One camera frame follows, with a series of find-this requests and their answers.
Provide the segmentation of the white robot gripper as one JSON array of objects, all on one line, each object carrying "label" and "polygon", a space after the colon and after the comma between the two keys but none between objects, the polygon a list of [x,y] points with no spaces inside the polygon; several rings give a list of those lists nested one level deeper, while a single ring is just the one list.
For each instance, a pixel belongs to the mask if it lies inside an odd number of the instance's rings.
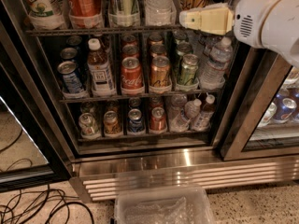
[{"label": "white robot gripper", "polygon": [[[234,12],[226,3],[191,8],[179,13],[187,29],[226,35],[234,26]],[[240,0],[235,8],[236,38],[254,48],[297,52],[299,0]]]}]

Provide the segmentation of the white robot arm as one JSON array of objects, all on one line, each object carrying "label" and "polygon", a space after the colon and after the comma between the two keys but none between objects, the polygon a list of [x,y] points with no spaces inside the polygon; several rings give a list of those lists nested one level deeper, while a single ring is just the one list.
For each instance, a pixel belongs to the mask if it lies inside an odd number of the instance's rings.
[{"label": "white robot arm", "polygon": [[270,49],[299,67],[299,0],[240,0],[235,9],[225,3],[179,13],[187,29],[213,35],[232,31],[238,41]]}]

